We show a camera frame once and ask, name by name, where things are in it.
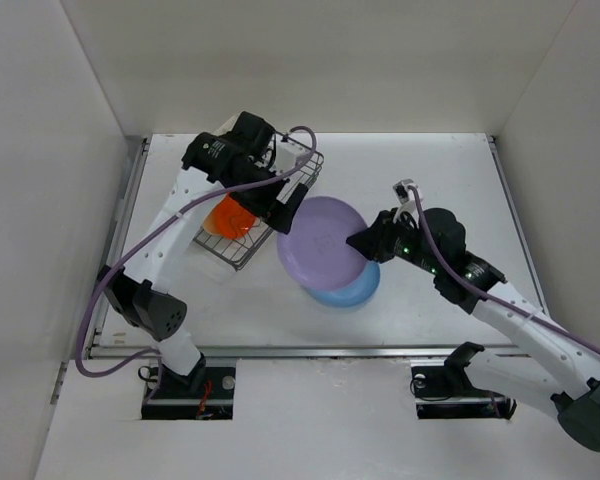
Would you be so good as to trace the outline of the blue plate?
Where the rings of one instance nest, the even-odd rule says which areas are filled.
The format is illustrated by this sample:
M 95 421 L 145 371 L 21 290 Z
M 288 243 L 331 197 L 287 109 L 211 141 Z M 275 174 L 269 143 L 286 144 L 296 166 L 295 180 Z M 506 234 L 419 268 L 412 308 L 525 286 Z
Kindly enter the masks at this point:
M 354 308 L 370 300 L 377 291 L 381 280 L 380 266 L 368 262 L 363 272 L 347 286 L 337 290 L 304 288 L 305 292 L 318 303 L 334 308 Z

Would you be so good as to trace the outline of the lilac plate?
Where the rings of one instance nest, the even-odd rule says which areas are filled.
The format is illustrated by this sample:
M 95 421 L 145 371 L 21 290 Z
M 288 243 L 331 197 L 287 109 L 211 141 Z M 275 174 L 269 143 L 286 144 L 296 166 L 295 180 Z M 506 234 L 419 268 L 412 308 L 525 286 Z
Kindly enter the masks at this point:
M 367 228 L 361 214 L 330 196 L 305 199 L 289 233 L 277 237 L 277 253 L 286 273 L 303 287 L 332 291 L 354 282 L 367 260 L 347 239 Z

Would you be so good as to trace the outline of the orange plate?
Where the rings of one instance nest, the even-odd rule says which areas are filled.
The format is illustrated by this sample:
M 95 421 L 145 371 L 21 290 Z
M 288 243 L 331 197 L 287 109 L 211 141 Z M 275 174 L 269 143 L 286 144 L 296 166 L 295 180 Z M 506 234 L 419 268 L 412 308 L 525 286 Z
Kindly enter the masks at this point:
M 211 212 L 211 233 L 228 239 L 244 237 L 256 223 L 256 217 L 226 195 Z

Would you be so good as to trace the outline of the beige plate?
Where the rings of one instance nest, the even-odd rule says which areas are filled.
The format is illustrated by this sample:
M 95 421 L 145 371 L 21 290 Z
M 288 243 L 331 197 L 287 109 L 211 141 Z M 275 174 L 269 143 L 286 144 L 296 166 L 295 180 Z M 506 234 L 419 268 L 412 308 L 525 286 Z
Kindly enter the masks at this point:
M 214 211 L 211 211 L 202 223 L 202 229 L 209 235 L 218 235 Z

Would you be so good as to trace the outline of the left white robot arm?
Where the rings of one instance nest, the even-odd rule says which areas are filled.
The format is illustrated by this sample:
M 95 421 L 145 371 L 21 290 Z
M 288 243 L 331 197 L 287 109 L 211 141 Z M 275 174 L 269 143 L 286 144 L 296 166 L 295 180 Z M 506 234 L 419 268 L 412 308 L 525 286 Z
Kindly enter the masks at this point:
M 291 145 L 291 133 L 297 132 L 309 136 L 309 145 Z M 271 229 L 289 233 L 308 188 L 298 183 L 286 200 L 278 197 L 316 149 L 310 128 L 281 133 L 249 112 L 196 135 L 149 232 L 115 265 L 102 268 L 100 289 L 109 305 L 153 339 L 158 369 L 168 372 L 181 396 L 201 390 L 206 360 L 184 325 L 185 302 L 169 292 L 180 261 L 204 219 L 226 197 Z

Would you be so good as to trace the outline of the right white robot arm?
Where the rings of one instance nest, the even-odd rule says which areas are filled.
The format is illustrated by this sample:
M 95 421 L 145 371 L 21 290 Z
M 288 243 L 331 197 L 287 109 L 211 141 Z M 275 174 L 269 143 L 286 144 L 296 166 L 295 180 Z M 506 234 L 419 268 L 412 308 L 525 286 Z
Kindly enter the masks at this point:
M 419 217 L 382 211 L 347 244 L 368 260 L 400 258 L 432 274 L 449 303 L 496 329 L 527 354 L 517 362 L 465 342 L 445 360 L 448 396 L 493 392 L 556 420 L 576 443 L 600 452 L 600 351 L 577 341 L 534 308 L 484 259 L 466 248 L 466 229 L 446 209 Z

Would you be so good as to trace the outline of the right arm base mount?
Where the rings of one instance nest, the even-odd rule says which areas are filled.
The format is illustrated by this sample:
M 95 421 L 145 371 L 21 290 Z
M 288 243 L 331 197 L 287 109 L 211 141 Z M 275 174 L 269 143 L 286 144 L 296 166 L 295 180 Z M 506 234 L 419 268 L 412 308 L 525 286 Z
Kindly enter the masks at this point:
M 442 364 L 412 364 L 411 394 L 419 420 L 510 420 L 517 402 L 497 392 L 454 385 Z

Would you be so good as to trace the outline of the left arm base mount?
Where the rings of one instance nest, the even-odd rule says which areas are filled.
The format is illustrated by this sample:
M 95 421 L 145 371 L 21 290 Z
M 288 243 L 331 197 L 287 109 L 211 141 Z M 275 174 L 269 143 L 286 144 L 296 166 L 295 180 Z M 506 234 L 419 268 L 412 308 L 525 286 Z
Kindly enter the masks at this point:
M 224 421 L 233 419 L 236 364 L 211 362 L 188 384 L 169 370 L 158 380 L 157 366 L 141 366 L 145 383 L 140 418 L 151 421 Z

